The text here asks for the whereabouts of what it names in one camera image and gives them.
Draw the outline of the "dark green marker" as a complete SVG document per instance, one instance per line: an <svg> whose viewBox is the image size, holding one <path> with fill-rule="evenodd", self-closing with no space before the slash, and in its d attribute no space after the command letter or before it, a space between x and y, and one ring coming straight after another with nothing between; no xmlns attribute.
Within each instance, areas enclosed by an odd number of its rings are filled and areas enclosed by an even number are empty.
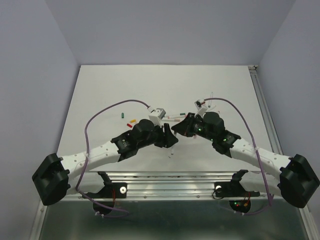
<svg viewBox="0 0 320 240"><path fill-rule="evenodd" d="M214 97L214 93L211 92L211 93L210 93L210 98L213 98L213 97ZM208 105L208 106L209 106L210 108L212 108L212 107L215 106L212 99L209 101L209 105Z"/></svg>

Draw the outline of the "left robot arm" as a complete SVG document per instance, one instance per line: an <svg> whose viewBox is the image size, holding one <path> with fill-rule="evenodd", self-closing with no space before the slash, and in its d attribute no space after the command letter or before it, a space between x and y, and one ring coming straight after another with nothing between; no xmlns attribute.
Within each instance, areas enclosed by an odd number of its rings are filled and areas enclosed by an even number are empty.
<svg viewBox="0 0 320 240"><path fill-rule="evenodd" d="M158 126L142 119L132 129L86 152L62 157L49 154L32 175L32 181L43 205L50 206L77 193L86 171L121 162L151 145L168 149L178 141L169 124Z"/></svg>

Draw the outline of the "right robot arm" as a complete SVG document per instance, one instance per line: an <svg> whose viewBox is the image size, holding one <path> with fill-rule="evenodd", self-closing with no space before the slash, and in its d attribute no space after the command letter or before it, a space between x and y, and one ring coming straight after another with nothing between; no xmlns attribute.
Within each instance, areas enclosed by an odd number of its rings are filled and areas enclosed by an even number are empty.
<svg viewBox="0 0 320 240"><path fill-rule="evenodd" d="M171 129L184 137L197 135L209 140L219 154L260 168L260 173L241 169L229 182L218 182L219 198L244 197L253 192L270 193L296 208L304 208L320 186L319 178L304 156L290 157L255 147L226 130L223 119L216 112L205 113L203 117L189 113Z"/></svg>

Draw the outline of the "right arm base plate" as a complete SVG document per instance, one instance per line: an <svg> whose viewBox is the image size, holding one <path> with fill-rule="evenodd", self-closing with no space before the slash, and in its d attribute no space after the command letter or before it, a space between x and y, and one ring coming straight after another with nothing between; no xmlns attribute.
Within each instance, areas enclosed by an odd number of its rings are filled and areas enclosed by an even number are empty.
<svg viewBox="0 0 320 240"><path fill-rule="evenodd" d="M250 215L251 197L259 197L261 194L257 190L248 191L241 186L240 180L248 172L248 170L241 169L232 175L230 181L215 182L212 198L215 200L236 198L236 200L229 200L232 210L236 213Z"/></svg>

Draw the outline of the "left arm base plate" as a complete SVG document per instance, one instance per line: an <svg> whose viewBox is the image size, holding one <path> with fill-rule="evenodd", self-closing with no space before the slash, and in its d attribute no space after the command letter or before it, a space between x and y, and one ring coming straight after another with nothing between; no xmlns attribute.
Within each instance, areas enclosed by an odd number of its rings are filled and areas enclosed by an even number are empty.
<svg viewBox="0 0 320 240"><path fill-rule="evenodd" d="M129 215L122 208L116 208L116 199L127 197L128 184L125 182L112 182L104 171L81 174L75 190L84 199L92 202L95 215L102 218L121 218Z"/></svg>

